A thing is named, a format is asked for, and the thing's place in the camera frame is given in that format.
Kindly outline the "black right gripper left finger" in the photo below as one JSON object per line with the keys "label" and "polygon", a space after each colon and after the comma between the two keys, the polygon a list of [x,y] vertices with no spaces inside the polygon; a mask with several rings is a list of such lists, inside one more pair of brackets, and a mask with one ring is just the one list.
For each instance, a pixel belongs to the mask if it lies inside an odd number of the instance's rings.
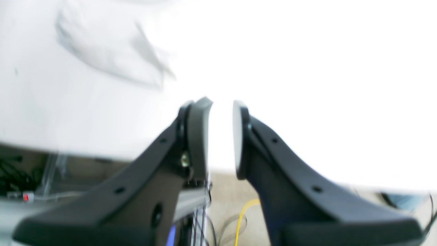
{"label": "black right gripper left finger", "polygon": [[164,246],[187,184],[207,199],[208,121],[212,101],[188,101],[174,122],[129,166],[71,202],[24,218],[12,234],[20,246]]}

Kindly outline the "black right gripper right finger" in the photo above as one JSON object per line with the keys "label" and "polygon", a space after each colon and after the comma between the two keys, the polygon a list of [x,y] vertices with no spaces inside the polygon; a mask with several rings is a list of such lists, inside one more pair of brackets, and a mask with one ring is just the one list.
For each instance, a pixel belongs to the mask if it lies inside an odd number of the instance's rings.
{"label": "black right gripper right finger", "polygon": [[234,101],[236,176],[256,190],[272,246],[419,246],[411,216],[373,204],[318,174]]}

